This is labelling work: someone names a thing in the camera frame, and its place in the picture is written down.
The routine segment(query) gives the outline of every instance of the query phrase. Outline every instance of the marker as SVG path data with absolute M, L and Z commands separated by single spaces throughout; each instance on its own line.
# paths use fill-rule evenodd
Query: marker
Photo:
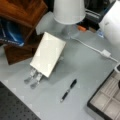
M 69 94 L 70 90 L 76 85 L 76 83 L 77 83 L 77 79 L 73 80 L 73 82 L 71 83 L 69 89 L 65 92 L 65 94 L 62 97 L 62 99 L 60 100 L 61 103 L 65 100 L 65 98 Z

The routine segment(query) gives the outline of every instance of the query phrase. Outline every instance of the wire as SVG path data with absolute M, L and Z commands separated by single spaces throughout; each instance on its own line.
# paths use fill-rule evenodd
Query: wire
M 86 46 L 86 47 L 88 47 L 88 48 L 96 51 L 97 53 L 101 54 L 102 56 L 104 56 L 104 57 L 106 57 L 106 58 L 109 58 L 109 59 L 111 59 L 111 60 L 119 63 L 118 60 L 116 60 L 115 58 L 111 57 L 111 53 L 109 53 L 107 50 L 100 51 L 100 50 L 98 50 L 98 49 L 96 49 L 96 48 L 93 48 L 93 47 L 85 44 L 84 42 L 80 41 L 80 40 L 77 39 L 77 38 L 71 37 L 71 39 L 77 40 L 78 42 L 80 42 L 80 43 L 83 44 L 84 46 Z
M 86 12 L 93 13 L 93 14 L 95 14 L 95 15 L 97 15 L 97 16 L 101 16 L 100 14 L 98 14 L 98 13 L 96 13 L 96 12 L 93 12 L 93 11 L 91 11 L 91 10 L 88 10 L 88 9 L 85 9 L 85 11 L 86 11 Z

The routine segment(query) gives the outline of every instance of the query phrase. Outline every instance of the white table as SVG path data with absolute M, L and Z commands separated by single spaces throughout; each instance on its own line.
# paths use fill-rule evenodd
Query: white table
M 54 25 L 49 32 L 57 35 L 58 26 Z M 80 32 L 77 38 L 99 50 L 105 48 L 120 59 L 119 50 L 90 31 Z M 42 120 L 94 120 L 87 113 L 87 101 L 116 63 L 75 40 L 67 40 L 63 56 L 64 60 L 56 65 L 50 78 L 43 78 L 41 84 L 32 90 L 30 84 L 24 84 L 24 79 L 29 76 L 31 59 L 9 66 L 3 47 L 0 47 L 0 81 Z M 76 86 L 60 103 L 75 78 L 78 80 Z

